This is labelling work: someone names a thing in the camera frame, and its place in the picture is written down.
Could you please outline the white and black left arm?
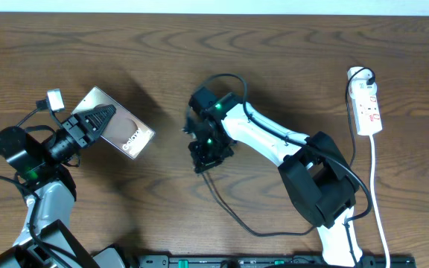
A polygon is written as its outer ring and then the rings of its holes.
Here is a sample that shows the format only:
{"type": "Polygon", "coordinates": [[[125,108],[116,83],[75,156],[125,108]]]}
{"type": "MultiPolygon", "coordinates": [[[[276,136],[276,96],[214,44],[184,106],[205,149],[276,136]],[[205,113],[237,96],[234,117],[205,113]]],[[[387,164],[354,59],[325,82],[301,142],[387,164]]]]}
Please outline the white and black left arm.
{"type": "Polygon", "coordinates": [[[0,254],[0,267],[130,267],[115,244],[90,255],[69,231],[77,199],[70,161],[101,137],[115,113],[113,105],[76,113],[44,142],[31,134],[45,125],[0,132],[0,156],[16,170],[13,182],[28,207],[21,234],[0,254]]]}

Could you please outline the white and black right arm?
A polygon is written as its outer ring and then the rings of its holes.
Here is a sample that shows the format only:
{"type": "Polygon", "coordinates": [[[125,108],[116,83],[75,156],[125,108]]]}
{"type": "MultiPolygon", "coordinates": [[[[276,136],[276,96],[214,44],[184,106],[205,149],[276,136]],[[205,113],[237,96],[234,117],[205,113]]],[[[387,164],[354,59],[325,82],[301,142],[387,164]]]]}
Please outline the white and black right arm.
{"type": "Polygon", "coordinates": [[[188,146],[194,171],[206,171],[234,154],[239,141],[271,161],[294,208],[315,229],[324,261],[336,267],[356,267],[362,258],[353,229],[355,194],[365,188],[334,140],[323,132],[313,136],[290,131],[258,113],[241,97],[218,98],[205,86],[188,102],[184,130],[194,136],[188,146]]]}

